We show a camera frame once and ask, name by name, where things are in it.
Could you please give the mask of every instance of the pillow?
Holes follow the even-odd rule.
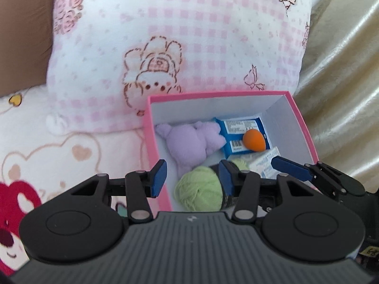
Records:
[[[46,82],[54,0],[0,0],[0,97]]]
[[[142,126],[153,94],[296,89],[311,0],[55,0],[52,133]]]

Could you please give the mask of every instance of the gray ribbed panel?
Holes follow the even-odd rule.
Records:
[[[168,213],[134,225],[105,255],[78,265],[30,261],[16,284],[365,284],[351,260],[306,265],[265,246],[253,227],[234,225],[224,213]]]

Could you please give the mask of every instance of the white logo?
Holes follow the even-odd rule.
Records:
[[[195,221],[195,220],[197,220],[198,218],[197,217],[195,217],[195,216],[191,216],[191,217],[188,217],[187,218],[187,220],[188,221],[191,221],[191,222],[193,222],[193,221]]]

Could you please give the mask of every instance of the pink box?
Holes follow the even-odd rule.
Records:
[[[155,134],[158,124],[186,124],[211,121],[213,118],[244,118],[260,116],[272,147],[277,146],[282,157],[300,164],[318,161],[315,146],[306,124],[289,92],[203,92],[177,95],[157,95],[148,99],[144,118],[144,132],[152,168],[159,159],[167,162],[167,178],[158,198],[151,199],[153,213],[185,211],[175,201],[173,191],[178,181],[176,163],[169,154],[165,141]],[[222,151],[207,158],[209,166],[225,159]]]

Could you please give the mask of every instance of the gold curtain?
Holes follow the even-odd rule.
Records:
[[[312,10],[295,101],[321,161],[379,188],[379,0]]]

